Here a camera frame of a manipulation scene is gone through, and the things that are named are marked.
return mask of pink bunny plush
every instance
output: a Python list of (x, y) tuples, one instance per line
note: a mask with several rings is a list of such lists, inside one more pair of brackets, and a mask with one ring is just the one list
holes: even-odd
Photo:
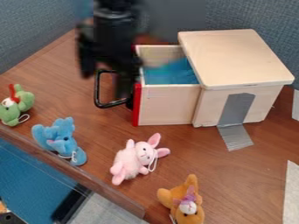
[(124, 179), (134, 179), (138, 173), (147, 175), (156, 169), (156, 161), (170, 154), (167, 148), (155, 149), (161, 139), (156, 133), (149, 141), (134, 143), (132, 139), (127, 141), (126, 149), (119, 150), (115, 156), (110, 172), (113, 175), (112, 183), (118, 186)]

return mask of blue plush toy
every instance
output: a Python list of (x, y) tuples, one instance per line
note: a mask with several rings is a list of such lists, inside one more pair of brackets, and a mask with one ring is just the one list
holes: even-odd
[(87, 161), (87, 154), (73, 139), (73, 118), (57, 119), (52, 127), (41, 124), (32, 127), (33, 138), (40, 147), (49, 151), (57, 151), (62, 158), (71, 158), (71, 165), (83, 165)]

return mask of wooden box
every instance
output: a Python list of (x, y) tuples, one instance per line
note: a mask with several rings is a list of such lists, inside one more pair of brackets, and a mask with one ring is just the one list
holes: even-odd
[(146, 67), (187, 57), (200, 84), (147, 85), (141, 69), (135, 125), (214, 126), (227, 97), (243, 93), (255, 95), (244, 123), (260, 122), (283, 85), (294, 80), (254, 30), (183, 31), (178, 40), (180, 45), (138, 45), (137, 53)]

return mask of gray wall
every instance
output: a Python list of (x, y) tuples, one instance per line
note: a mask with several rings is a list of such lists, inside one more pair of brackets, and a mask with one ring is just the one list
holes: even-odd
[(92, 0), (1, 0), (0, 74), (70, 31)]
[(150, 31), (177, 41), (177, 31), (255, 29), (293, 75), (299, 88), (298, 0), (144, 0)]

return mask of box opening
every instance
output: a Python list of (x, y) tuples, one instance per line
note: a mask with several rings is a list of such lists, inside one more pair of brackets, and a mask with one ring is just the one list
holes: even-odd
[(186, 57), (161, 66), (143, 68), (145, 85), (199, 84)]

